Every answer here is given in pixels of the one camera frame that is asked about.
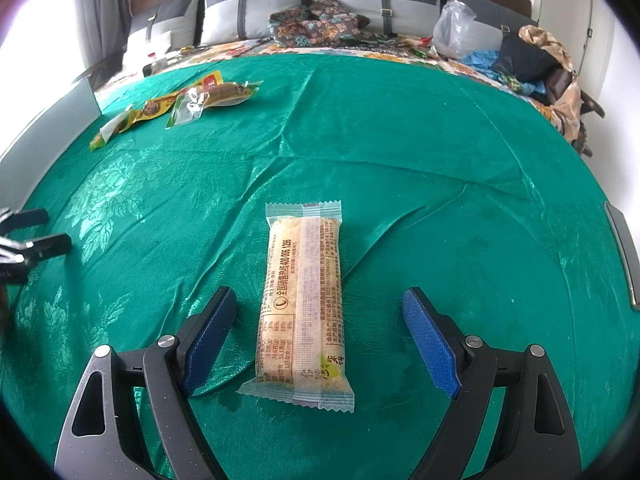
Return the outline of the yellow chicken feet packet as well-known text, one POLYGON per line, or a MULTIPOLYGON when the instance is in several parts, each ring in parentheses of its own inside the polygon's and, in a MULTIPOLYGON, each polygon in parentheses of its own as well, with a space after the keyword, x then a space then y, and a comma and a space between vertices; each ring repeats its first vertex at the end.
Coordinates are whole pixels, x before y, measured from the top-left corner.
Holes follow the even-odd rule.
POLYGON ((174 106, 179 98, 185 96, 192 88, 203 87, 208 89, 209 87, 216 86, 216 84, 223 83, 224 77, 221 75, 221 71, 214 70, 195 81, 194 84, 190 84, 190 86, 165 94, 164 96, 146 100, 140 108, 134 108, 132 105, 128 105, 121 113, 100 128, 91 140, 89 150, 94 152, 99 148, 104 148, 113 136, 124 133, 137 122, 147 122, 148 120, 163 116, 163 114, 166 114, 168 110, 174 106))

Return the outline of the beige cracker bar packet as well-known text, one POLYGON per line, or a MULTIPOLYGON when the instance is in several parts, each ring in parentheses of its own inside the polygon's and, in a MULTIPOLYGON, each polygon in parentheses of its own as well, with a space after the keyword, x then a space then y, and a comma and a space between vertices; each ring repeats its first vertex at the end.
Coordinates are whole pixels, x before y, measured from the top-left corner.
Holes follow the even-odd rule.
POLYGON ((342 203, 268 204, 255 377, 243 396, 351 413, 338 238, 342 203))

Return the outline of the brown sausage clear packet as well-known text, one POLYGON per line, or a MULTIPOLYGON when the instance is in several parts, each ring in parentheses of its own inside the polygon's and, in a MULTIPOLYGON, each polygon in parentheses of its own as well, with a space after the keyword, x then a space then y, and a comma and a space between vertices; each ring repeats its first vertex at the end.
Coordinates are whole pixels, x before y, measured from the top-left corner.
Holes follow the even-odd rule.
POLYGON ((240 105, 254 96, 261 85, 261 81, 245 81, 244 84, 224 82, 210 87, 205 87, 204 84, 192 86, 177 96, 166 128, 170 129, 195 122, 201 118, 204 110, 209 108, 240 105))

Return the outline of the white cardboard box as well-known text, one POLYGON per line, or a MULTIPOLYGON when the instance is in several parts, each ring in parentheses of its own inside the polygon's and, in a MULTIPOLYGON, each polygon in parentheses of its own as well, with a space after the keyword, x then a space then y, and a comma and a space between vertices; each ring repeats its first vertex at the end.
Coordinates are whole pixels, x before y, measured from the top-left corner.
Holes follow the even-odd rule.
POLYGON ((1 154, 1 206, 23 208, 66 148, 101 115, 87 78, 38 114, 1 154))

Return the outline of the grey device edge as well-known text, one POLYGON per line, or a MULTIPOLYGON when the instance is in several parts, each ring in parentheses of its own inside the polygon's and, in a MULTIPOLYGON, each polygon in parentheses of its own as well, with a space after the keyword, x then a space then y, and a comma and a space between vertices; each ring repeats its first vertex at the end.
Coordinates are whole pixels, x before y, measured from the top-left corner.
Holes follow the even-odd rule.
POLYGON ((624 214, 610 202, 604 204, 604 210, 608 216, 608 222, 610 222, 618 252, 622 259, 631 307, 635 311, 638 311, 640 266, 634 240, 632 239, 624 214))

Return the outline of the grey curtain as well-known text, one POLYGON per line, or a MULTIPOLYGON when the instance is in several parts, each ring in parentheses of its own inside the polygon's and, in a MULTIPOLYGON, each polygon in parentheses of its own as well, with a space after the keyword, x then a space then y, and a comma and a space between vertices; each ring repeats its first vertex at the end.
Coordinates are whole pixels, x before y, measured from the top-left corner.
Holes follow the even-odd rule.
POLYGON ((74 0, 82 59, 93 90, 122 69, 130 31, 130 0, 74 0))

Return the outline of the green satin cloth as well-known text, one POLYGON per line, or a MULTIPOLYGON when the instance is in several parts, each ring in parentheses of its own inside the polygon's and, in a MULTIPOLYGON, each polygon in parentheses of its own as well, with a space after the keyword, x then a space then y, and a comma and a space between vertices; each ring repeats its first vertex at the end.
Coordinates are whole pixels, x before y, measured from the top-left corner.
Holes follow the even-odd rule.
POLYGON ((497 348, 541 344, 582 461, 620 426, 639 317, 582 159, 531 105, 432 68, 327 54, 217 64, 247 102, 91 151, 89 127, 29 199, 73 251, 13 294, 1 396, 52 460, 91 351, 143 348, 222 285, 239 312, 193 411, 232 479, 405 479, 448 408, 401 316, 423 289, 497 348), (337 200, 352 413, 243 396, 254 374, 269 203, 337 200))

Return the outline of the patterned folded blanket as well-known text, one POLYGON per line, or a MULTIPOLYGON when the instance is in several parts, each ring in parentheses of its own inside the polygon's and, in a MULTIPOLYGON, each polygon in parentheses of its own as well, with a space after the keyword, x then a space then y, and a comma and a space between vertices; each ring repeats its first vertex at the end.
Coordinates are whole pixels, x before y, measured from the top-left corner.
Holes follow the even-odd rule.
POLYGON ((281 47, 341 48, 375 42, 375 33, 367 30, 369 23, 337 0, 311 0, 309 6, 301 4, 271 14, 269 30, 281 47))

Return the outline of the blue plastic bag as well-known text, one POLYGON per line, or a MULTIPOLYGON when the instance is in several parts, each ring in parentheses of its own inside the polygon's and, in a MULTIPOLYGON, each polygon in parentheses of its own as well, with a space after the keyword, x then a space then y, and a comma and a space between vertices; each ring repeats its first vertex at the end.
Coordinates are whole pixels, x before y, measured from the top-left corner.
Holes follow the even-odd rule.
POLYGON ((514 76, 494 70, 492 66, 498 60, 498 56, 499 52, 496 50, 478 50, 462 58, 461 63, 494 81, 500 82, 500 84, 507 86, 521 96, 532 96, 533 94, 539 94, 540 96, 547 95, 547 89, 542 80, 523 82, 514 76))

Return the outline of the black clothing pile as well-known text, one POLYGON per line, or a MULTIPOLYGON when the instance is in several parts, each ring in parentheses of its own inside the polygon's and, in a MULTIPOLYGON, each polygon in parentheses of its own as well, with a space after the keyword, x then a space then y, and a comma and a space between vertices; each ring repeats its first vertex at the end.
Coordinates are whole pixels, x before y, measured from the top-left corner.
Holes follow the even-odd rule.
POLYGON ((498 58, 491 65, 495 72, 521 82, 544 80, 559 67, 560 63, 551 54, 521 40, 517 34, 503 37, 498 58))

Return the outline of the floral bed cover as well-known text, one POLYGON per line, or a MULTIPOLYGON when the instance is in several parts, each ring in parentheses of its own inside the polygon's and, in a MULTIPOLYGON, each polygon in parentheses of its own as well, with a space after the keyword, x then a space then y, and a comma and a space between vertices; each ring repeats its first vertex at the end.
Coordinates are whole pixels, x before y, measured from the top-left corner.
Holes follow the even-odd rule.
POLYGON ((547 78, 543 80, 547 89, 546 96, 539 94, 521 96, 500 82, 462 64, 461 61, 441 56, 435 48, 425 47, 419 39, 413 37, 401 36, 397 39, 365 42, 341 48, 286 48, 279 46, 270 37, 241 40, 228 44, 215 44, 214 46, 187 47, 177 52, 165 54, 152 62, 152 70, 163 73, 181 67, 231 60, 232 58, 285 53, 347 55, 438 68, 448 74, 469 77, 483 84, 489 84, 498 90, 519 96, 532 104, 570 143, 577 144, 586 138, 584 124, 579 119, 582 109, 582 94, 576 74, 560 70, 558 73, 560 90, 553 90, 552 79, 547 78))

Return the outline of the clear plastic bag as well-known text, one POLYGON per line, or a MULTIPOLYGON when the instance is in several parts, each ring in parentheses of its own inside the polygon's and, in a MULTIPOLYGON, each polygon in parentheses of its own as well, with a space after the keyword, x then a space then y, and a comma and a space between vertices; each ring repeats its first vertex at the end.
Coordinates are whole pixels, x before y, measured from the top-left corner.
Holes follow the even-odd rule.
POLYGON ((466 44, 466 35, 475 19, 475 12, 464 2, 447 1, 433 30, 436 51, 446 58, 464 58, 468 55, 471 48, 466 44))

